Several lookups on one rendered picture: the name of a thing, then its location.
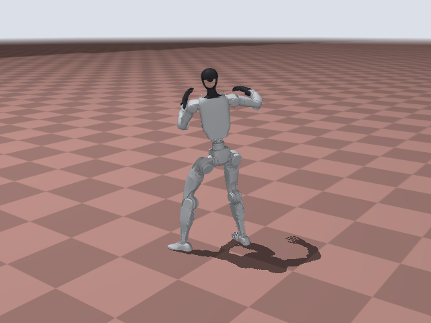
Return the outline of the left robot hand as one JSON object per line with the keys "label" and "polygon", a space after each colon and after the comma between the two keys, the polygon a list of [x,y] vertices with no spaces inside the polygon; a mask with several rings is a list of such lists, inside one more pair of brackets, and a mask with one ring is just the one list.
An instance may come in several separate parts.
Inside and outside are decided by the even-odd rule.
{"label": "left robot hand", "polygon": [[187,100],[188,100],[189,94],[190,94],[193,90],[194,90],[194,88],[189,88],[189,89],[185,92],[185,94],[184,94],[184,96],[183,96],[183,99],[182,99],[182,102],[180,103],[180,105],[181,105],[181,106],[183,105],[183,108],[184,108],[184,109],[186,108]]}

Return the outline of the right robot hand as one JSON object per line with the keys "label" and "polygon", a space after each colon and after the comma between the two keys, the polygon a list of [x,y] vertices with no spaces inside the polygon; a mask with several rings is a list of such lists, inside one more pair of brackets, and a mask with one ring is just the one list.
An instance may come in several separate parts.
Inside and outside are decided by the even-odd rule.
{"label": "right robot hand", "polygon": [[232,89],[232,91],[238,91],[238,90],[240,90],[240,91],[242,91],[242,92],[245,92],[245,95],[247,95],[247,96],[250,96],[251,95],[251,93],[248,91],[248,90],[250,90],[251,88],[247,88],[247,87],[244,87],[244,86],[236,86],[236,87],[234,87],[233,89]]}

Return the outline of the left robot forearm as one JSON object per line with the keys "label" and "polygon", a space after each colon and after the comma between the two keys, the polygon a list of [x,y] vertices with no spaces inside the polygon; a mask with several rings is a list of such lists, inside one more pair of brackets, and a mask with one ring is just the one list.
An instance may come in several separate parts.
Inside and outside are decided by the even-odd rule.
{"label": "left robot forearm", "polygon": [[183,115],[183,112],[184,112],[184,108],[183,108],[183,105],[180,107],[180,111],[179,111],[179,113],[178,113],[178,120],[177,120],[177,126],[179,127],[180,126],[180,122],[181,122],[181,118],[182,118],[182,115]]}

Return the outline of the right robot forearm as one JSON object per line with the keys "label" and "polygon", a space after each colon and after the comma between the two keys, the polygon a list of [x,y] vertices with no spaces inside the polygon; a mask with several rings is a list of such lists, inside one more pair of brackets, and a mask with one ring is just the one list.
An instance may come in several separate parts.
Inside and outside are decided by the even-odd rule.
{"label": "right robot forearm", "polygon": [[258,102],[262,102],[262,97],[260,96],[260,94],[258,93],[258,92],[256,92],[255,90],[253,90],[253,89],[250,89],[250,90],[248,90],[250,93],[251,93],[251,95],[250,96],[248,96],[249,98],[251,98],[251,99],[253,99],[254,98],[254,100],[256,100],[256,101],[258,101]]}

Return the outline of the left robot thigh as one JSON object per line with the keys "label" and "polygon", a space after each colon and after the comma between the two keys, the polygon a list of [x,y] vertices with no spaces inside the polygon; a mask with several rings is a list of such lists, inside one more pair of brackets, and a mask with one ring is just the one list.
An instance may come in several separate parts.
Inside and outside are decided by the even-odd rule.
{"label": "left robot thigh", "polygon": [[193,209],[198,207],[199,201],[194,197],[195,191],[198,189],[204,179],[204,175],[213,170],[215,164],[214,158],[210,155],[207,157],[200,157],[191,168],[184,188],[183,202],[185,199],[193,200]]}

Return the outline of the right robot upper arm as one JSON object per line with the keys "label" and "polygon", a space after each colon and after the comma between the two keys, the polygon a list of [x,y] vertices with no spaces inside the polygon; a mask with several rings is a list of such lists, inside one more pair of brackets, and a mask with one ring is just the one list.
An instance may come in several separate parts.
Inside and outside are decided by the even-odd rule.
{"label": "right robot upper arm", "polygon": [[260,109],[262,102],[258,102],[256,100],[248,98],[248,97],[244,97],[244,96],[239,96],[238,94],[228,94],[226,95],[229,101],[229,105],[231,105],[231,107],[237,107],[239,106],[246,106],[246,107],[251,107],[255,110]]}

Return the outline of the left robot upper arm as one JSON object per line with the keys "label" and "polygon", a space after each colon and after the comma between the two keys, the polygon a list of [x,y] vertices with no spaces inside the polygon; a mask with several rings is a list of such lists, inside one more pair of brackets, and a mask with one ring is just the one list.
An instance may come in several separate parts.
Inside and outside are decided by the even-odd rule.
{"label": "left robot upper arm", "polygon": [[191,120],[193,114],[196,113],[198,109],[199,109],[199,99],[189,100],[183,112],[180,126],[178,128],[181,130],[187,130],[189,127],[189,121]]}

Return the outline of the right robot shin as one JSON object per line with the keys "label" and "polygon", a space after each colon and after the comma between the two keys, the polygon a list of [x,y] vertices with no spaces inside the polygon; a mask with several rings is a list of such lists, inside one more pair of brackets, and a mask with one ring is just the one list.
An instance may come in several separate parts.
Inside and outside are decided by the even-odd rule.
{"label": "right robot shin", "polygon": [[240,201],[238,203],[230,203],[230,208],[232,212],[232,216],[236,221],[236,226],[238,228],[238,233],[241,238],[243,238],[243,234],[246,236],[246,231],[244,227],[244,205],[242,203],[242,195],[239,190],[237,190],[240,195]]}

